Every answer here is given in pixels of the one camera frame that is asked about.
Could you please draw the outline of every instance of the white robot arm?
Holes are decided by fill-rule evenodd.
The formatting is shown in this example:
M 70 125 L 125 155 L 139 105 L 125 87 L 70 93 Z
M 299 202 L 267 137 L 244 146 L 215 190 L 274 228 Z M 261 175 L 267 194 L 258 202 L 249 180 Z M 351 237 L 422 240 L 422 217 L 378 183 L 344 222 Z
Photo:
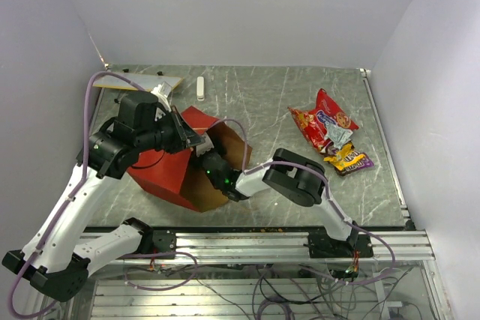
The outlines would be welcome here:
M 98 209 L 102 194 L 116 185 L 127 168 L 138 161 L 142 151 L 151 149 L 174 154 L 195 148 L 194 161 L 205 170 L 214 188 L 231 200 L 248 199 L 259 191 L 273 188 L 297 205 L 315 206 L 328 236 L 337 242 L 335 246 L 346 247 L 346 253 L 353 249 L 358 233 L 346 224 L 351 219 L 333 197 L 326 197 L 320 164 L 278 149 L 262 166 L 247 172 L 233 169 L 207 135 L 201 137 L 195 133 L 176 108 L 168 105 L 158 88 L 152 93 L 132 91 L 126 95 L 121 100 L 118 116 L 89 137 L 85 183 L 70 199 L 72 187 L 82 177 L 81 152 L 52 213 L 21 250 L 5 255 L 2 264 L 6 268 L 18 274 L 31 261 L 22 276 L 39 292 L 58 301 L 67 301 L 83 287 L 89 276 L 112 260 L 131 253 L 151 253 L 153 230 L 134 218 L 125 220 L 113 232 L 77 244 Z M 61 207 L 66 208 L 56 219 Z M 52 224 L 52 231 L 38 250 L 39 240 Z

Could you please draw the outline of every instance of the black cable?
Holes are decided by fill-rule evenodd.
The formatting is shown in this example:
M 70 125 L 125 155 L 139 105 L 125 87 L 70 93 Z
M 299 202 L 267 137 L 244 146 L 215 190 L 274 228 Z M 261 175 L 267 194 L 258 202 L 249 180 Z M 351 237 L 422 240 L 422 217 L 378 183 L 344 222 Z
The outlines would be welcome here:
M 409 268 L 408 270 L 406 270 L 402 276 L 400 278 L 398 278 L 398 280 L 396 281 L 396 283 L 392 286 L 392 288 L 390 289 L 390 292 L 387 294 L 387 296 L 385 296 L 385 299 L 382 300 L 382 301 L 379 301 L 378 303 L 376 303 L 370 310 L 368 310 L 368 312 L 364 315 L 363 318 L 361 318 L 361 320 L 365 320 L 365 318 L 367 317 L 368 314 L 370 314 L 372 311 L 375 310 L 376 307 L 378 307 L 380 304 L 382 304 L 382 309 L 380 310 L 380 316 L 382 315 L 382 311 L 385 307 L 385 302 L 389 299 L 390 295 L 392 294 L 392 292 L 395 290 L 395 288 L 397 287 L 397 285 L 400 283 L 400 281 L 410 272 L 413 270 L 414 267 L 411 267 Z
M 146 166 L 135 166 L 135 165 L 132 165 L 131 168 L 132 169 L 135 169 L 135 170 L 144 170 L 144 169 L 149 169 L 149 168 L 152 168 L 154 167 L 155 165 L 157 165 L 160 160 L 162 160 L 164 158 L 164 155 L 165 155 L 165 151 L 163 151 L 161 157 L 155 161 L 153 164 L 150 164 L 150 165 L 146 165 Z
M 418 311 L 418 314 L 420 315 L 420 320 L 423 320 L 422 312 L 420 311 L 420 309 L 417 305 L 415 305 L 413 303 L 406 302 L 406 301 L 404 301 L 404 304 L 407 305 L 407 306 L 411 305 L 411 306 L 415 307 Z
M 267 295 L 265 295 L 265 292 L 263 292 L 263 289 L 262 289 L 262 282 L 263 280 L 265 280 L 265 282 L 268 284 L 268 286 L 270 286 L 271 290 L 273 290 L 273 292 L 281 299 L 281 300 L 272 300 L 272 298 L 269 298 Z M 265 277 L 262 277 L 260 279 L 260 283 L 259 283 L 259 288 L 260 288 L 260 293 L 262 294 L 262 296 L 268 300 L 268 301 L 271 301 L 272 303 L 277 303 L 277 304 L 286 304 L 286 303 L 290 303 L 290 304 L 294 304 L 294 305 L 305 305 L 305 304 L 321 304 L 322 302 L 321 301 L 315 301 L 316 299 L 318 299 L 320 296 L 322 295 L 317 295 L 316 297 L 314 298 L 311 298 L 311 299 L 308 299 L 306 301 L 297 301 L 297 300 L 289 300 L 287 298 L 285 298 L 283 295 L 281 295 L 276 288 L 273 287 L 273 285 L 265 278 Z
M 244 313 L 244 315 L 247 317 L 247 319 L 250 320 L 250 316 L 248 316 L 247 312 L 246 312 L 245 310 L 243 310 L 243 308 L 242 308 L 240 305 L 238 305 L 237 303 L 234 303 L 233 301 L 230 301 L 230 300 L 224 298 L 223 295 L 220 295 L 220 293 L 217 292 L 215 289 L 213 289 L 210 285 L 204 284 L 204 283 L 202 283 L 202 282 L 201 282 L 200 280 L 198 280 L 198 279 L 196 279 L 196 281 L 198 281 L 200 285 L 203 285 L 203 286 L 205 286 L 207 289 L 210 289 L 211 291 L 213 291 L 216 295 L 218 295 L 219 298 L 224 299 L 227 303 L 230 303 L 230 304 L 235 305 L 236 307 L 238 307 L 238 308 Z

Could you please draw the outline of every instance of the gray marble surface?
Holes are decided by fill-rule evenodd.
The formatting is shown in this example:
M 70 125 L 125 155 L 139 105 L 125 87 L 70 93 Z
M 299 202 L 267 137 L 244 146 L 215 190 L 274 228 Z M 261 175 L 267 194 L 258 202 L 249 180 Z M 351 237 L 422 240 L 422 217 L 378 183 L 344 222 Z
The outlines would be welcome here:
M 267 160 L 277 148 L 287 148 L 322 162 L 307 144 L 287 107 L 312 109 L 320 88 L 360 126 L 352 135 L 355 147 L 366 152 L 375 167 L 344 178 L 325 164 L 331 191 L 340 206 L 362 225 L 403 225 L 398 193 L 387 161 L 374 111 L 359 70 L 324 67 L 212 67 L 212 66 L 115 66 L 131 73 L 181 76 L 183 82 L 171 96 L 180 111 L 190 105 L 219 118 L 239 120 L 253 147 L 250 167 Z M 205 77 L 205 101 L 197 101 L 196 80 Z M 123 91 L 106 90 L 98 105 L 94 129 L 116 115 L 116 97 Z M 91 219 L 91 226 L 117 226 L 137 217 L 151 226 L 315 226 L 312 208 L 299 207 L 274 190 L 243 202 L 197 213 L 144 192 L 125 174 Z

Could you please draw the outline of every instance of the chip bag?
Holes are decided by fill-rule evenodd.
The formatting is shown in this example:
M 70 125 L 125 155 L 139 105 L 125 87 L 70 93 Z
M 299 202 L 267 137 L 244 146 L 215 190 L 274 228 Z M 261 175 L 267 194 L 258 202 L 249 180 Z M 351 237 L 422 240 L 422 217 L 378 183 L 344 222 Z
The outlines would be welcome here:
M 316 95 L 316 108 L 303 111 L 288 108 L 306 140 L 321 154 L 332 141 L 326 138 L 326 124 L 331 123 L 343 129 L 357 130 L 355 122 L 331 99 L 325 89 L 320 89 Z

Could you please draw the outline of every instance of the wire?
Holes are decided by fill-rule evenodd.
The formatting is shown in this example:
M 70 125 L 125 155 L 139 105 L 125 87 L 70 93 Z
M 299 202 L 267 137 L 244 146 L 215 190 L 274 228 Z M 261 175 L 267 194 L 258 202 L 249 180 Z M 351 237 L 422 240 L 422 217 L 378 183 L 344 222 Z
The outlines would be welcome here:
M 271 300 L 265 299 L 264 301 L 262 301 L 258 306 L 258 310 L 256 312 L 257 317 L 255 319 L 261 320 L 263 312 L 270 305 L 278 305 L 283 310 L 283 314 L 285 315 L 285 320 L 295 320 L 295 314 L 293 313 L 292 309 L 290 309 L 289 304 L 278 303 L 276 300 L 277 298 L 273 297 Z
M 248 143 L 247 143 L 247 131 L 243 127 L 243 125 L 240 123 L 240 121 L 237 121 L 235 119 L 231 118 L 224 118 L 224 119 L 219 119 L 212 125 L 210 125 L 209 129 L 212 129 L 215 125 L 224 123 L 227 121 L 231 121 L 232 123 L 237 124 L 240 127 L 241 134 L 243 135 L 243 158 L 241 160 L 241 171 L 246 174 L 246 168 L 247 168 L 247 158 L 248 158 Z
M 20 268 L 20 271 L 15 277 L 15 280 L 13 281 L 13 284 L 8 292 L 8 300 L 7 300 L 7 307 L 8 307 L 8 312 L 10 315 L 12 315 L 14 318 L 17 319 L 32 319 L 36 318 L 50 309 L 52 309 L 55 306 L 56 301 L 53 301 L 50 305 L 45 307 L 44 309 L 37 311 L 36 313 L 28 314 L 28 315 L 23 315 L 18 313 L 15 310 L 14 307 L 14 294 L 15 290 L 17 290 L 17 286 L 20 283 L 20 280 L 23 278 L 23 275 L 29 268 L 29 266 L 35 261 L 35 259 L 38 257 L 38 254 L 41 253 L 41 250 L 44 248 L 45 243 L 47 242 L 48 237 L 52 233 L 53 229 L 55 228 L 57 222 L 59 221 L 60 217 L 62 214 L 65 212 L 65 209 L 67 206 L 70 204 L 71 200 L 75 197 L 77 194 L 78 190 L 84 185 L 84 183 L 87 180 L 87 169 L 88 169 L 88 160 L 89 160 L 89 109 L 90 109 L 90 94 L 92 92 L 92 86 L 93 83 L 99 80 L 103 76 L 114 76 L 115 78 L 118 78 L 120 80 L 123 80 L 124 82 L 132 85 L 134 88 L 138 90 L 144 90 L 140 85 L 136 84 L 135 82 L 132 82 L 131 80 L 115 74 L 115 73 L 110 73 L 108 71 L 99 71 L 98 73 L 95 73 L 91 76 L 90 80 L 88 81 L 87 84 L 87 89 L 85 92 L 85 100 L 84 100 L 84 106 L 83 106 L 83 164 L 82 164 L 82 177 L 78 184 L 72 189 L 72 191 L 68 194 L 66 200 L 58 207 L 57 212 L 55 212 L 55 215 L 53 215 L 52 220 L 46 227 L 45 232 L 43 235 L 40 237 L 40 240 L 37 242 L 37 245 L 35 246 L 34 252 L 29 256 L 29 258 L 25 261 L 23 266 Z
M 291 304 L 294 304 L 294 305 L 305 305 L 305 304 L 312 304 L 312 302 L 314 302 L 316 299 L 318 299 L 321 295 L 318 295 L 314 298 L 308 298 L 307 296 L 307 300 L 306 301 L 296 301 L 296 300 L 289 300 L 287 298 L 285 298 L 283 295 L 281 295 L 276 288 L 273 287 L 273 285 L 266 279 L 266 277 L 263 277 L 261 280 L 260 280 L 260 283 L 259 283 L 259 288 L 260 288 L 260 293 L 263 295 L 263 297 L 267 300 L 271 300 L 271 298 L 267 297 L 267 295 L 265 295 L 265 293 L 263 292 L 263 289 L 262 289 L 262 281 L 264 281 L 268 284 L 268 286 L 270 286 L 270 289 L 277 295 L 277 297 L 280 298 L 279 301 L 276 301 L 278 302 L 279 304 L 282 304 L 282 303 L 291 303 Z M 314 304 L 320 304 L 321 301 L 317 301 L 317 302 L 314 302 Z
M 370 314 L 372 311 L 375 310 L 376 307 L 378 307 L 380 304 L 382 304 L 382 309 L 380 310 L 380 316 L 382 315 L 382 312 L 383 312 L 383 309 L 385 307 L 385 302 L 389 299 L 390 295 L 392 294 L 392 292 L 395 290 L 395 288 L 397 287 L 397 285 L 400 283 L 400 280 L 402 280 L 410 271 L 413 270 L 414 267 L 411 267 L 409 268 L 408 270 L 406 270 L 401 277 L 398 278 L 397 282 L 392 286 L 392 288 L 390 289 L 390 292 L 388 292 L 387 296 L 385 296 L 385 299 L 383 299 L 382 301 L 379 301 L 378 303 L 376 303 L 370 310 L 368 310 L 368 312 L 364 315 L 363 318 L 361 318 L 361 320 L 364 320 L 368 314 Z
M 180 286 L 185 285 L 186 283 L 188 283 L 190 280 L 192 280 L 197 275 L 197 273 L 196 273 L 197 270 L 198 270 L 197 258 L 195 258 L 195 256 L 193 256 L 190 253 L 184 253 L 182 251 L 172 251 L 172 252 L 168 252 L 168 253 L 154 253 L 154 254 L 130 254 L 130 255 L 127 255 L 127 256 L 122 256 L 121 259 L 145 259 L 145 258 L 149 259 L 149 258 L 160 258 L 160 257 L 163 257 L 163 256 L 171 256 L 171 255 L 188 256 L 189 258 L 191 258 L 193 260 L 195 268 L 194 268 L 192 274 L 189 275 L 186 280 L 182 281 L 179 284 L 173 285 L 173 286 L 167 286 L 166 288 L 149 288 L 147 286 L 140 286 L 140 285 L 133 284 L 128 279 L 128 271 L 130 270 L 130 268 L 128 268 L 127 270 L 125 270 L 125 272 L 123 274 L 123 278 L 125 280 L 125 285 L 132 286 L 135 289 L 146 290 L 147 292 L 165 292 L 167 290 L 177 289 Z
M 207 289 L 212 290 L 216 295 L 218 295 L 219 298 L 224 299 L 227 303 L 230 303 L 230 304 L 235 305 L 236 307 L 238 307 L 238 308 L 244 313 L 244 315 L 247 317 L 247 319 L 250 320 L 250 316 L 248 316 L 247 312 L 246 312 L 245 310 L 243 310 L 243 308 L 242 308 L 240 305 L 238 305 L 237 303 L 234 303 L 233 301 L 230 301 L 230 300 L 226 299 L 223 295 L 221 295 L 219 292 L 217 292 L 217 291 L 216 291 L 215 289 L 213 289 L 211 286 L 202 283 L 199 279 L 196 279 L 196 281 L 198 281 L 198 282 L 200 283 L 200 285 L 205 286 Z
M 164 155 L 165 155 L 165 151 L 163 151 L 162 155 L 161 155 L 161 156 L 158 158 L 158 160 L 155 161 L 153 164 L 145 165 L 145 166 L 135 166 L 135 165 L 132 165 L 131 168 L 132 168 L 132 169 L 135 169 L 135 170 L 145 170 L 145 169 L 153 168 L 155 165 L 157 165 L 157 164 L 164 158 Z
M 408 307 L 409 306 L 415 307 L 418 311 L 418 314 L 420 315 L 420 320 L 423 320 L 422 312 L 420 311 L 420 308 L 417 305 L 415 305 L 413 303 L 409 303 L 407 301 L 404 301 L 404 304 L 407 305 Z

